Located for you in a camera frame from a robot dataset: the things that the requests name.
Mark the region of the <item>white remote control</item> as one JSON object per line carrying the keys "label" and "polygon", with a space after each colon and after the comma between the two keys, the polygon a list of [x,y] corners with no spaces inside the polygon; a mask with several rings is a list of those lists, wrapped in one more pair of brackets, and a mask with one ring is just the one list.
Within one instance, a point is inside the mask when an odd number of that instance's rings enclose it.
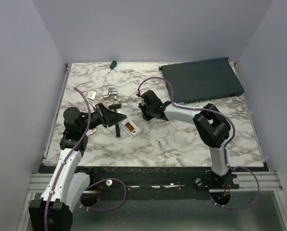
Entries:
{"label": "white remote control", "polygon": [[137,134],[140,132],[139,128],[129,118],[124,119],[118,124],[132,139],[134,139],[137,136]]}

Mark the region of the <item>orange battery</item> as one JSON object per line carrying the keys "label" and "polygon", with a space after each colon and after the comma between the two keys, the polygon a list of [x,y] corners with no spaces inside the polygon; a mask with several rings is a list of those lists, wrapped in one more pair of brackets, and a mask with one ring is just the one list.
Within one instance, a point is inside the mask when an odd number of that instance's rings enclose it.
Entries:
{"label": "orange battery", "polygon": [[125,127],[128,129],[129,132],[134,132],[135,131],[135,128],[129,122],[125,124]]}

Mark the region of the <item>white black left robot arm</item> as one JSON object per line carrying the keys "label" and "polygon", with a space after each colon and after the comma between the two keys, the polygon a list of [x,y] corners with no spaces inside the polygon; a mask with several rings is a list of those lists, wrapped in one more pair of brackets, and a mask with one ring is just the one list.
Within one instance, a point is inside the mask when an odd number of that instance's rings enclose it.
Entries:
{"label": "white black left robot arm", "polygon": [[85,190],[96,185],[95,176],[76,172],[88,144],[86,133],[99,125],[111,127],[127,119],[127,116],[97,104],[94,112],[81,112],[76,107],[64,113],[63,137],[60,155],[52,178],[40,199],[31,201],[29,215],[34,231],[69,231],[73,211]]}

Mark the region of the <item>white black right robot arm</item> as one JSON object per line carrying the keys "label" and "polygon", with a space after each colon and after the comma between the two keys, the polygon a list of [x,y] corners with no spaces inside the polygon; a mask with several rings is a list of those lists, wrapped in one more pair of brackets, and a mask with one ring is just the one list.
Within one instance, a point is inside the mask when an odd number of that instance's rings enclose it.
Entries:
{"label": "white black right robot arm", "polygon": [[218,189],[227,185],[230,169],[225,144],[229,139],[231,126],[226,118],[220,115],[216,106],[209,103],[203,108],[193,108],[170,101],[163,103],[152,90],[139,93],[138,96],[141,98],[139,108],[146,121],[155,118],[194,125],[201,140],[209,147],[213,173],[211,184]]}

